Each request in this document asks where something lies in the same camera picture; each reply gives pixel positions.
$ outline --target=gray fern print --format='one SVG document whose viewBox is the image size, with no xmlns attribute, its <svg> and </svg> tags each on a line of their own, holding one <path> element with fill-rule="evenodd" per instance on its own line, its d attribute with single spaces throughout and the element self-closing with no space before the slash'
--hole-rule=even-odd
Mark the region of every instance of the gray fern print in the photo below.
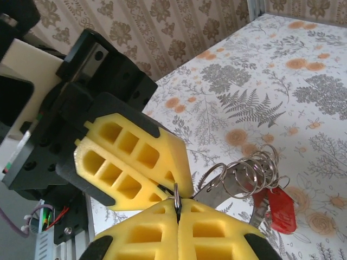
<svg viewBox="0 0 347 260">
<path fill-rule="evenodd" d="M 320 242 L 317 243 L 317 249 L 320 259 L 315 253 L 313 253 L 309 254 L 310 260 L 347 260 L 346 254 L 342 248 L 340 248 L 336 253 L 331 248 L 326 248 L 325 245 Z"/>
<path fill-rule="evenodd" d="M 305 43 L 293 35 L 283 38 L 282 40 L 271 41 L 270 43 L 264 44 L 265 50 L 276 49 L 271 57 L 272 60 L 278 57 L 283 57 L 287 55 L 293 55 L 296 52 L 307 49 Z"/>
<path fill-rule="evenodd" d="M 245 69 L 234 68 L 231 65 L 222 67 L 211 64 L 201 71 L 202 79 L 211 83 L 210 92 L 222 94 L 230 90 L 231 85 L 242 87 L 250 80 L 250 74 Z"/>
<path fill-rule="evenodd" d="M 112 213 L 113 213 L 113 225 L 116 225 L 128 218 L 128 216 L 124 215 L 123 213 L 119 213 L 115 211 L 113 211 Z"/>
<path fill-rule="evenodd" d="M 259 101 L 256 89 L 253 89 L 249 97 L 247 97 L 247 90 L 239 95 L 239 90 L 233 95 L 231 93 L 223 94 L 217 97 L 222 103 L 222 107 L 226 113 L 232 113 L 229 118 L 237 118 L 235 123 L 239 122 L 258 122 L 258 127 L 263 124 L 268 124 L 271 127 L 276 124 L 276 119 L 285 113 L 278 112 L 283 102 L 271 107 L 270 98 L 265 95 L 263 101 Z"/>
<path fill-rule="evenodd" d="M 249 58 L 232 56 L 229 57 L 229 61 L 231 61 L 233 65 L 241 66 L 244 69 L 256 69 L 256 64 L 250 63 Z"/>
<path fill-rule="evenodd" d="M 316 103 L 323 114 L 339 114 L 340 120 L 347 119 L 347 88 L 341 79 L 326 74 L 305 80 L 308 87 L 298 87 L 293 96 L 299 103 Z"/>
<path fill-rule="evenodd" d="M 216 160 L 220 158 L 220 156 L 214 154 L 210 149 L 205 147 L 198 148 L 197 150 L 187 149 L 187 152 L 193 156 L 195 163 L 202 159 L 204 162 L 204 167 L 216 164 Z"/>
<path fill-rule="evenodd" d="M 264 74 L 269 75 L 269 80 L 272 80 L 272 85 L 278 85 L 278 88 L 275 91 L 280 92 L 288 97 L 287 103 L 289 103 L 289 91 L 292 89 L 292 83 L 286 83 L 286 76 L 279 77 L 276 72 L 270 71 L 269 69 L 264 69 L 262 71 Z"/>
<path fill-rule="evenodd" d="M 183 119 L 181 119 L 178 115 L 175 115 L 173 117 L 172 124 L 175 126 L 175 129 L 173 132 L 184 140 L 186 145 L 191 145 L 192 142 L 189 140 L 189 138 L 192 136 L 193 132 L 189 128 L 189 126 L 185 125 L 185 122 Z"/>
<path fill-rule="evenodd" d="M 347 177 L 347 141 L 334 139 L 319 133 L 309 139 L 312 148 L 321 153 L 317 161 L 310 161 L 309 172 L 316 176 Z"/>
<path fill-rule="evenodd" d="M 195 103 L 191 112 L 196 115 L 198 121 L 194 133 L 198 144 L 200 146 L 217 144 L 218 139 L 214 132 L 228 126 L 226 120 L 220 117 L 217 102 L 207 101 L 205 97 Z"/>
<path fill-rule="evenodd" d="M 232 208 L 233 204 L 234 203 L 231 202 L 227 207 L 225 207 L 224 209 L 221 209 L 220 212 L 227 214 L 229 210 Z"/>
<path fill-rule="evenodd" d="M 333 34 L 325 34 L 321 31 L 308 31 L 308 37 L 316 38 L 316 42 L 324 42 L 327 45 L 335 46 L 335 47 L 344 47 L 347 46 L 347 42 L 342 41 L 341 36 L 336 36 Z"/>
<path fill-rule="evenodd" d="M 250 221 L 250 215 L 246 211 L 242 211 L 241 213 L 238 213 L 239 216 L 243 219 L 244 222 Z"/>
</svg>

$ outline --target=red plastic tag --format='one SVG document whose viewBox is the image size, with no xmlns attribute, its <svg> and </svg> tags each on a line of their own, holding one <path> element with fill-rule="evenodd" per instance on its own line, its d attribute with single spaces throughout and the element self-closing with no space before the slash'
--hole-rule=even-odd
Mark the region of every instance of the red plastic tag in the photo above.
<svg viewBox="0 0 347 260">
<path fill-rule="evenodd" d="M 297 229 L 293 199 L 279 187 L 268 190 L 267 196 L 271 210 L 271 227 L 283 234 L 293 233 Z"/>
</svg>

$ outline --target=purple cable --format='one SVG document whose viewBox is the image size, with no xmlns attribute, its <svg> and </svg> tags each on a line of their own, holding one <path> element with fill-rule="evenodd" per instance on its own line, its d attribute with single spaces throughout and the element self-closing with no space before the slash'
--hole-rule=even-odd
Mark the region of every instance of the purple cable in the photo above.
<svg viewBox="0 0 347 260">
<path fill-rule="evenodd" d="M 42 209 L 42 208 L 49 208 L 51 210 L 53 210 L 53 207 L 51 205 L 48 204 L 42 204 L 37 206 L 36 208 L 33 209 L 32 213 L 30 214 L 31 216 L 33 214 L 35 214 L 36 211 Z M 18 235 L 27 238 L 29 237 L 29 228 L 26 229 L 26 232 L 22 231 L 20 228 L 18 228 L 11 219 L 9 219 L 9 217 L 5 214 L 5 212 L 2 210 L 2 208 L 0 207 L 0 216 L 5 220 L 5 222 L 10 226 L 10 228 L 12 228 L 13 231 L 15 231 Z M 30 218 L 27 219 L 27 225 L 29 225 L 30 222 Z"/>
</svg>

